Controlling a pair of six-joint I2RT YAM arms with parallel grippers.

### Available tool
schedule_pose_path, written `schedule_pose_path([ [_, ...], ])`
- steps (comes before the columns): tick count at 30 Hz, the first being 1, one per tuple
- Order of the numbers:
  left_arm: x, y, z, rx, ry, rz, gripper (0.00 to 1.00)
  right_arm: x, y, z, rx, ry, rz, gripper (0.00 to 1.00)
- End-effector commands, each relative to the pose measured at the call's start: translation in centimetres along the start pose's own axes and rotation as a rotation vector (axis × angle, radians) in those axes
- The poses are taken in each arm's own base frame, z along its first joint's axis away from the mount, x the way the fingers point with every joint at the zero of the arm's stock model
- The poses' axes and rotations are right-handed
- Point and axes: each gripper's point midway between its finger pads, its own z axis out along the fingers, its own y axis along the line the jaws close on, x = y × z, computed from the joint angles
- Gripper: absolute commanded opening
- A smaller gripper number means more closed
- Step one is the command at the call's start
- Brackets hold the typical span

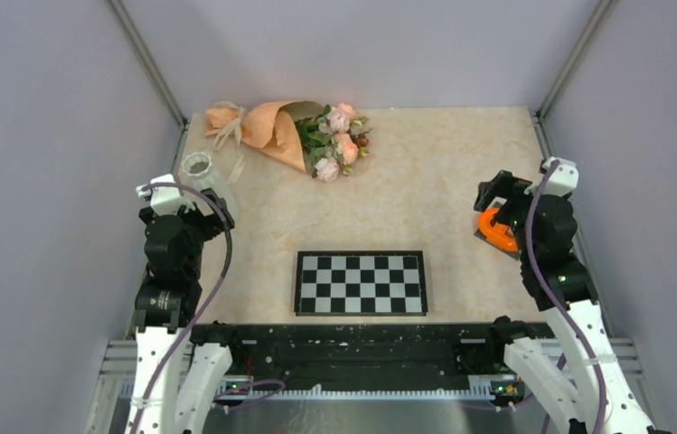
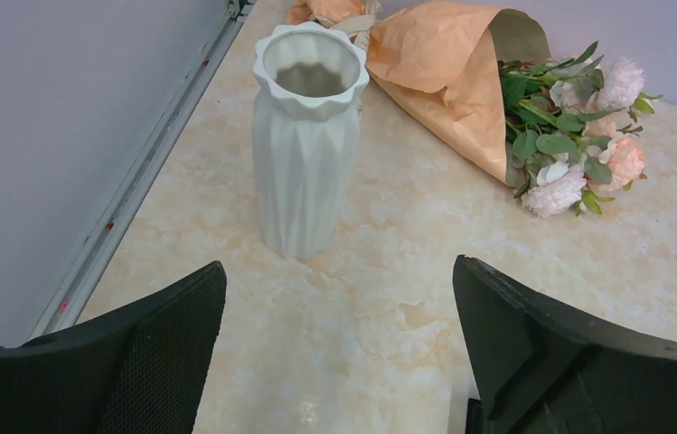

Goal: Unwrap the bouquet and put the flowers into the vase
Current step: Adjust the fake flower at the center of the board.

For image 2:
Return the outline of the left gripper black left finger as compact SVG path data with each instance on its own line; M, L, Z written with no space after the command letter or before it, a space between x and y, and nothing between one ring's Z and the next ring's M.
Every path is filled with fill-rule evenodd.
M0 433L190 433L220 332L214 261L79 325L0 346Z

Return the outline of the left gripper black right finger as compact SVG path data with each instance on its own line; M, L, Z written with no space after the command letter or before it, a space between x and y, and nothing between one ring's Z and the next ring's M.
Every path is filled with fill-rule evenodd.
M457 257L478 395L469 433L677 433L677 342L611 323Z

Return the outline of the flower bouquet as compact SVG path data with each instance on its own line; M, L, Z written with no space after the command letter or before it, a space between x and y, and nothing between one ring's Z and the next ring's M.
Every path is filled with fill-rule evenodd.
M363 13L362 1L295 1L287 22L330 29ZM595 44L555 60L541 26L506 7L427 1L378 19L371 77L533 215L600 213L645 179L638 119L653 97L635 62L603 69Z

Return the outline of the cream printed ribbon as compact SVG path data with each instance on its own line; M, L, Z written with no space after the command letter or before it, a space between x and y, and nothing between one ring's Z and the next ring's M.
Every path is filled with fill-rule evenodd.
M336 22L330 26L353 37L353 44L368 51L371 40L371 29L379 21L378 15L381 12L381 4L377 0L363 0L364 13L347 18L341 22Z

